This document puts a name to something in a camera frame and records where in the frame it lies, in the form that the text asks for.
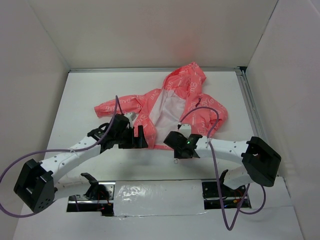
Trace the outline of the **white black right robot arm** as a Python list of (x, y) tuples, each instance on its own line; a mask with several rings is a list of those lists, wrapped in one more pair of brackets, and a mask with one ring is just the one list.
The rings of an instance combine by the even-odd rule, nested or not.
[(273, 187), (281, 162), (281, 156), (256, 136), (248, 141), (229, 141), (199, 134), (185, 137), (171, 131), (164, 144), (173, 149), (175, 159), (209, 158), (214, 154), (218, 159), (238, 164), (239, 167), (226, 169), (219, 176), (218, 190), (223, 196), (251, 183)]

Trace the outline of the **pink hooded jacket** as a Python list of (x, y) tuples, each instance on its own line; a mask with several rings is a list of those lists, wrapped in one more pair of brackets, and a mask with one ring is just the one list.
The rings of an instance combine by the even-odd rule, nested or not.
[(134, 112), (134, 127), (141, 125), (149, 149), (169, 150), (164, 140), (179, 123), (189, 124), (193, 134), (212, 136), (227, 120), (227, 109), (203, 93), (207, 79), (203, 70), (192, 62), (170, 73), (161, 88), (143, 95), (119, 98), (116, 112)]

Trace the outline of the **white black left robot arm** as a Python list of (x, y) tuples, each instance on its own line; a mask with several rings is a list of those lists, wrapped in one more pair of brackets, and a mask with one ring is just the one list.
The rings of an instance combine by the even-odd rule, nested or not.
[(92, 175), (83, 172), (67, 182), (61, 179), (71, 170), (115, 145), (120, 149), (148, 147), (142, 125), (134, 127), (135, 113), (116, 114), (109, 123), (91, 130), (86, 137), (66, 151), (60, 150), (51, 158), (36, 162), (28, 160), (22, 167), (13, 191), (37, 214), (54, 201), (72, 195), (88, 200), (99, 197), (109, 200), (110, 191)]

